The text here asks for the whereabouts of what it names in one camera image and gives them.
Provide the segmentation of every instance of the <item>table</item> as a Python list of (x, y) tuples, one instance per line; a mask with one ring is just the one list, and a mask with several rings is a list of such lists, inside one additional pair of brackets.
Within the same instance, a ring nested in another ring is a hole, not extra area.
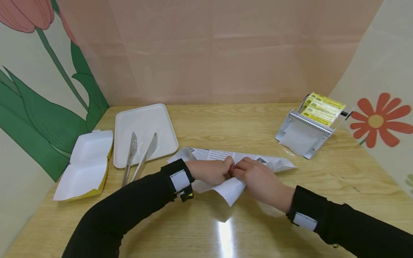
[[(330, 200), (413, 233), (413, 201), (343, 128), (311, 159), (294, 156), (274, 139), (289, 104), (167, 106), (180, 147), (198, 147), (285, 157), (296, 166), (278, 174)], [(97, 129), (114, 130), (115, 115), (136, 107), (111, 107)], [(155, 173), (168, 157), (151, 161)], [(18, 236), (7, 258), (60, 257), (82, 215), (116, 191), (123, 170), (113, 167), (101, 196), (73, 202), (52, 200), (54, 186)], [(326, 245), (317, 234), (293, 226), (284, 215), (244, 192), (229, 207), (214, 191), (175, 201), (152, 214), (123, 239), (120, 257), (353, 257)]]

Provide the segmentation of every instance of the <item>paper food box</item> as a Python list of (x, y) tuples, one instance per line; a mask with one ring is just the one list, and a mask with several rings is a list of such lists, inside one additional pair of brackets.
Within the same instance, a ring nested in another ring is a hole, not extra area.
[(72, 201), (101, 194), (112, 145), (113, 132), (110, 130), (80, 135), (53, 200)]

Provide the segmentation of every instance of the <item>wrist strap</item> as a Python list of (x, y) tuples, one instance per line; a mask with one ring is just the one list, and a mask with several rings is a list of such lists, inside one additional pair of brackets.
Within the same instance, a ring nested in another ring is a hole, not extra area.
[(287, 218), (297, 226), (315, 231), (326, 219), (327, 205), (327, 198), (297, 185)]
[(195, 181), (182, 159), (176, 160), (161, 168), (161, 173), (169, 177), (168, 185), (172, 193), (181, 197), (182, 201), (193, 198), (191, 183)]

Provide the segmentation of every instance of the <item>person's right hand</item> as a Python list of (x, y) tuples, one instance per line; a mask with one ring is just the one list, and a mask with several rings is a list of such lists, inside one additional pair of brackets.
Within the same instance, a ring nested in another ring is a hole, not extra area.
[(259, 161), (243, 158), (235, 165), (232, 176), (247, 185), (249, 193), (258, 201), (288, 213), (295, 189), (283, 184), (274, 172)]

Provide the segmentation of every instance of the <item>hand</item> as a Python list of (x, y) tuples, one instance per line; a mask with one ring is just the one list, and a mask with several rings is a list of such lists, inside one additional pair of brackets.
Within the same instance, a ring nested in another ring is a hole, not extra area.
[(249, 193), (258, 201), (288, 213), (295, 189), (283, 184), (274, 172), (259, 161), (243, 158), (235, 165), (232, 176), (247, 185)]
[(191, 175), (210, 185), (219, 185), (230, 178), (229, 172), (234, 169), (234, 160), (228, 156), (220, 160), (196, 160), (185, 162)]

